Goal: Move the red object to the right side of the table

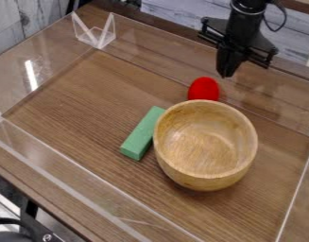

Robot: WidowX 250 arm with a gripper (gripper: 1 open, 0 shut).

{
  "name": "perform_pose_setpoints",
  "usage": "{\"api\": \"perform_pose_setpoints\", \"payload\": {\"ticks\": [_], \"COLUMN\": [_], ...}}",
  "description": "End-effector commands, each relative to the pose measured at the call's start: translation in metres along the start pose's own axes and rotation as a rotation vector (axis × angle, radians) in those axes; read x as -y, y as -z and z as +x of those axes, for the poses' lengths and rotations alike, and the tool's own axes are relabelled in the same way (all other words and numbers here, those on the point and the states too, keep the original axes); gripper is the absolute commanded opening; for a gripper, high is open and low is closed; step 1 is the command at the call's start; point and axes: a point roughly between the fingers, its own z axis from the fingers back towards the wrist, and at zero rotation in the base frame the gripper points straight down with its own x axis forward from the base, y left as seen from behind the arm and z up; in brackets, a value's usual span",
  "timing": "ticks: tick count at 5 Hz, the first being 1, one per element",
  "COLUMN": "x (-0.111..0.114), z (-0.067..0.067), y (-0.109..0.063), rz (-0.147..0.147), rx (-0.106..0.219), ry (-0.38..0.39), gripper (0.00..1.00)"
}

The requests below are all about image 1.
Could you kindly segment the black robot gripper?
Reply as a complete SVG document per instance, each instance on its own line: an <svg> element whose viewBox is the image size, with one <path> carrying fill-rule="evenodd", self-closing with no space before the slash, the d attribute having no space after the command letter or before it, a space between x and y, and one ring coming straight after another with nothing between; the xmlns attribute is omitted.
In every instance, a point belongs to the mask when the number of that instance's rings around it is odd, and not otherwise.
<svg viewBox="0 0 309 242"><path fill-rule="evenodd" d="M278 50L262 36L258 28L247 35L237 28L230 28L226 19L202 17L201 23L198 37L213 43L217 48L215 69L222 78L233 76L245 61L250 61L262 68L269 67Z"/></svg>

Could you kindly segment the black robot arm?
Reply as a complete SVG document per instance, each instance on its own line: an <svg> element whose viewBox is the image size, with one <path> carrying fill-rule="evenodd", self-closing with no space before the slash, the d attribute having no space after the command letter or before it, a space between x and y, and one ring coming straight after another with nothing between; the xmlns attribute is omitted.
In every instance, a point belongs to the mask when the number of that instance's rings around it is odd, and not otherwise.
<svg viewBox="0 0 309 242"><path fill-rule="evenodd" d="M274 5L282 13L282 22L271 28L265 19L266 6ZM286 24L286 9L278 0L230 0L226 19L201 17L198 37L213 43L217 48L215 70L222 78L230 78L245 61L267 69L277 47L263 37L259 27L265 23L271 32Z"/></svg>

